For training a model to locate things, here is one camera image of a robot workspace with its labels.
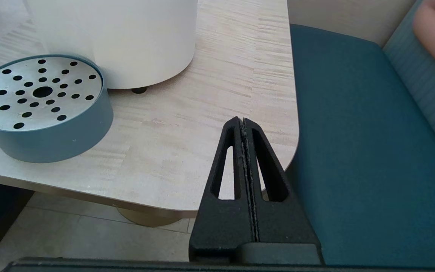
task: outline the tile floor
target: tile floor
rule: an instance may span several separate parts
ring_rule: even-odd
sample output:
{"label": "tile floor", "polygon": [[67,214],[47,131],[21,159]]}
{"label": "tile floor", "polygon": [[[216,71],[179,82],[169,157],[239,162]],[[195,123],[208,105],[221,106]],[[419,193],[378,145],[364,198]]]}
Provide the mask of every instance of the tile floor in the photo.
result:
{"label": "tile floor", "polygon": [[114,207],[35,193],[0,243],[0,271],[22,257],[188,261],[193,226],[142,227]]}

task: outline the perforated metal plate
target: perforated metal plate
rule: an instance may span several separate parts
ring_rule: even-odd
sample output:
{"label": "perforated metal plate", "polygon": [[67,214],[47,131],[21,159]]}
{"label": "perforated metal plate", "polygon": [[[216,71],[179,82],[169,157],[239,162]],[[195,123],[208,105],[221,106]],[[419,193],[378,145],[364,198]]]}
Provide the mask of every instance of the perforated metal plate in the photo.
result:
{"label": "perforated metal plate", "polygon": [[68,57],[39,57],[0,69],[0,130],[31,131],[67,122],[97,99],[102,78]]}

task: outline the wooden table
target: wooden table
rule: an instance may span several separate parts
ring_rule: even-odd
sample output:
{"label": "wooden table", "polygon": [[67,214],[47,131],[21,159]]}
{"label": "wooden table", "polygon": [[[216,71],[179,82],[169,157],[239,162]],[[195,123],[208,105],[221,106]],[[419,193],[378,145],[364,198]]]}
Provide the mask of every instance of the wooden table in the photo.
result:
{"label": "wooden table", "polygon": [[[28,14],[21,6],[12,10],[0,9],[0,65],[45,53]],[[287,1],[200,1],[189,67],[144,94],[109,93],[115,117],[99,144],[49,164],[21,162],[0,150],[0,184],[194,217],[228,119],[257,122],[284,168],[295,154],[298,115]],[[232,180],[232,169],[225,170],[225,179]],[[231,184],[221,191],[233,195]]]}

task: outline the table base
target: table base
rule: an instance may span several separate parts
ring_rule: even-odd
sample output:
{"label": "table base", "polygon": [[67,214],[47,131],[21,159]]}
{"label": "table base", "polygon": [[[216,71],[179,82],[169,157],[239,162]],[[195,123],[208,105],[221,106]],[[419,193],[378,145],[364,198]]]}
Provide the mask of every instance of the table base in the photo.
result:
{"label": "table base", "polygon": [[163,217],[159,215],[151,215],[146,212],[137,212],[135,210],[127,210],[122,208],[117,208],[119,213],[123,215],[126,219],[146,227],[159,227],[165,226],[167,224],[172,224],[181,220],[181,218],[176,217]]}

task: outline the striped fabric backrest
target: striped fabric backrest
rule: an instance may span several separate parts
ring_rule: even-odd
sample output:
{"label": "striped fabric backrest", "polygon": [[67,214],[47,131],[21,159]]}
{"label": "striped fabric backrest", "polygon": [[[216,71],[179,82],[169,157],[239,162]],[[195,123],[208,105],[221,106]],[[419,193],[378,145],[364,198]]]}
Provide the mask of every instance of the striped fabric backrest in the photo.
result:
{"label": "striped fabric backrest", "polygon": [[384,47],[384,52],[435,131],[435,60],[412,32],[418,0]]}

